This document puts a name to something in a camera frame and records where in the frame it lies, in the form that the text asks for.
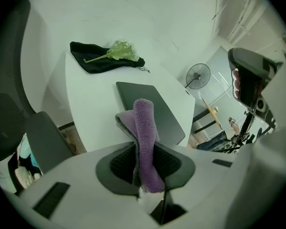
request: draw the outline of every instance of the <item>electric fan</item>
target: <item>electric fan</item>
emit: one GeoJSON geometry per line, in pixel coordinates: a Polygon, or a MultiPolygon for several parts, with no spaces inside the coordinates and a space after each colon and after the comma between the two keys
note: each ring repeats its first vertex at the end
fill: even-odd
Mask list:
{"type": "Polygon", "coordinates": [[[186,86],[191,89],[203,88],[211,78],[210,68],[204,63],[195,64],[186,74],[186,86]]]}

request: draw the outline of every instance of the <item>fan stand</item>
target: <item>fan stand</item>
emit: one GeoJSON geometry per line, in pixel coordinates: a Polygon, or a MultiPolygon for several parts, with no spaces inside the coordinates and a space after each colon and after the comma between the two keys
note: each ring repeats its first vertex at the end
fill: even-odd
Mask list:
{"type": "Polygon", "coordinates": [[[185,86],[185,88],[187,88],[193,81],[195,80],[200,80],[201,79],[201,75],[198,73],[194,73],[194,79],[190,81],[190,83],[188,85],[185,86]]]}

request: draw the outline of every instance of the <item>flower stem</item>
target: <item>flower stem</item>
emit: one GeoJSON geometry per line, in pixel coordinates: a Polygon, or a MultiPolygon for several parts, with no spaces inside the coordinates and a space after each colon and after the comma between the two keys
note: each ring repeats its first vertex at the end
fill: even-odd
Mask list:
{"type": "Polygon", "coordinates": [[[91,59],[91,60],[88,60],[88,61],[86,61],[85,59],[84,59],[84,62],[85,63],[89,63],[89,62],[92,62],[92,61],[95,61],[95,60],[98,60],[98,59],[102,59],[102,58],[107,58],[107,57],[110,57],[111,56],[111,54],[110,53],[107,53],[107,54],[105,54],[105,55],[103,55],[103,56],[101,56],[101,57],[98,57],[98,58],[95,58],[95,59],[91,59]]]}

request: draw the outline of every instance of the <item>person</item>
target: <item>person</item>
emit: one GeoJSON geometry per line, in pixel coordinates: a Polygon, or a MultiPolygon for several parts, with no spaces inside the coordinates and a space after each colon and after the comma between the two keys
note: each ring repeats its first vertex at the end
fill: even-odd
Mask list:
{"type": "Polygon", "coordinates": [[[236,136],[238,136],[240,133],[238,124],[236,124],[235,120],[231,117],[229,117],[228,121],[231,126],[230,128],[222,131],[220,134],[213,137],[210,141],[198,144],[197,149],[204,150],[204,151],[210,151],[225,142],[231,141],[232,138],[235,138],[236,136]]]}

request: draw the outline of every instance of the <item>white table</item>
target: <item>white table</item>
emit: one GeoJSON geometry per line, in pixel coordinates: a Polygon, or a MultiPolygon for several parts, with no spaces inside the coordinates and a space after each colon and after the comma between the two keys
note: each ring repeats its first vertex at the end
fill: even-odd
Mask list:
{"type": "Polygon", "coordinates": [[[195,99],[163,67],[145,65],[147,71],[121,67],[112,71],[89,74],[66,53],[66,86],[71,114],[87,152],[130,141],[115,123],[115,115],[125,111],[116,82],[154,85],[171,109],[185,138],[179,145],[186,147],[191,132],[195,99]]]}

